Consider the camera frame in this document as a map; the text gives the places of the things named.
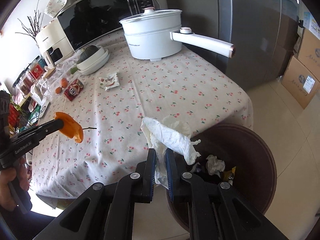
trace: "pot lid knob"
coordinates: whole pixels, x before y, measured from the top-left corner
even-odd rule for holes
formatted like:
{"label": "pot lid knob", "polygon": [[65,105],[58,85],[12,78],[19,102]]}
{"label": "pot lid knob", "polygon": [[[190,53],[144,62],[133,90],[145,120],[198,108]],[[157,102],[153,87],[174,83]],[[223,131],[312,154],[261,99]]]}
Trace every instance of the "pot lid knob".
{"label": "pot lid knob", "polygon": [[147,7],[147,8],[143,8],[143,9],[144,9],[143,15],[155,13],[155,7]]}
{"label": "pot lid knob", "polygon": [[182,27],[182,28],[180,28],[180,33],[190,34],[190,33],[192,33],[192,30],[189,27]]}

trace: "human hand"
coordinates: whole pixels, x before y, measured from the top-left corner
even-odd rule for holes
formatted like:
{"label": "human hand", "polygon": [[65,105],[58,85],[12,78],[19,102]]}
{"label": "human hand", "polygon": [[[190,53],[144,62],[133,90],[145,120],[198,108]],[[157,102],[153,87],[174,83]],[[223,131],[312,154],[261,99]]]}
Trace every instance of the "human hand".
{"label": "human hand", "polygon": [[25,158],[20,158],[20,167],[18,168],[18,174],[15,168],[8,168],[0,171],[0,205],[8,211],[13,211],[17,206],[13,197],[11,196],[8,183],[13,181],[16,176],[20,181],[20,187],[27,191],[29,189],[29,182],[27,180],[27,170],[24,166],[26,162]]}

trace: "dried branch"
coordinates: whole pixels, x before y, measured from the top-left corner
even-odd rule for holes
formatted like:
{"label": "dried branch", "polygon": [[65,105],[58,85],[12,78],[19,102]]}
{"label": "dried branch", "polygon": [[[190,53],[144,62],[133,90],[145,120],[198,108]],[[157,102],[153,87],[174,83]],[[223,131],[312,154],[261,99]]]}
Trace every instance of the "dried branch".
{"label": "dried branch", "polygon": [[41,31],[41,26],[42,26],[42,20],[43,20],[43,13],[40,13],[38,10],[38,5],[39,5],[39,0],[37,2],[37,7],[34,10],[35,15],[33,17],[31,16],[27,16],[27,19],[29,21],[30,24],[30,28],[27,28],[20,19],[18,19],[21,23],[21,27],[22,29],[25,31],[25,33],[21,33],[21,32],[16,32],[19,34],[24,34],[24,35],[28,35],[31,38],[33,38],[34,40],[36,40],[36,35]]}

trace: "cardboard box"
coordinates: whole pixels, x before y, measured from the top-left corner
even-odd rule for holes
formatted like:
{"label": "cardboard box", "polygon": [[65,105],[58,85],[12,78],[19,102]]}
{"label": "cardboard box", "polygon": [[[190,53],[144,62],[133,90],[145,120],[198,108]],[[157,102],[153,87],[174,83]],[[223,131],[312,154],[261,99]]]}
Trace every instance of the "cardboard box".
{"label": "cardboard box", "polygon": [[320,40],[306,28],[303,29],[298,60],[320,79]]}
{"label": "cardboard box", "polygon": [[320,39],[320,27],[310,12],[304,12],[303,27],[306,27]]}
{"label": "cardboard box", "polygon": [[291,57],[282,85],[305,109],[319,88],[316,77],[295,57]]}

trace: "white wall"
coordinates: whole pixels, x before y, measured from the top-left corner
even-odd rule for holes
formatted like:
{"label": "white wall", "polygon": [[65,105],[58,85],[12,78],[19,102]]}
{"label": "white wall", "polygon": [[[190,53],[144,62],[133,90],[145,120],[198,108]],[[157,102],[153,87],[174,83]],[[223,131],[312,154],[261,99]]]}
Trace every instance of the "white wall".
{"label": "white wall", "polygon": [[[44,12],[49,0],[39,0],[38,9]],[[23,32],[18,18],[28,26],[27,16],[34,16],[38,0],[21,0],[13,10],[2,29],[0,38],[0,82],[4,82],[9,89],[20,72],[28,66],[38,55],[36,42],[29,36],[17,34]],[[47,25],[51,17],[44,15],[42,25]]]}

